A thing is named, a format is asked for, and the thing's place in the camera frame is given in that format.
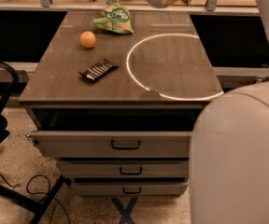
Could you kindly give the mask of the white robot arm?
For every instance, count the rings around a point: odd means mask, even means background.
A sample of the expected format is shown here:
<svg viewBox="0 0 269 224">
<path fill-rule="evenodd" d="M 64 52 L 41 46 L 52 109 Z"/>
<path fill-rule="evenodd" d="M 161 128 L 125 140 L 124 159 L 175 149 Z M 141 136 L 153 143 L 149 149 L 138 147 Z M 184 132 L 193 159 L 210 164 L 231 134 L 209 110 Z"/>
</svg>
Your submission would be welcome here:
<svg viewBox="0 0 269 224">
<path fill-rule="evenodd" d="M 269 0 L 256 0 L 269 42 Z M 191 224 L 269 224 L 269 81 L 205 107 L 190 143 Z"/>
</svg>

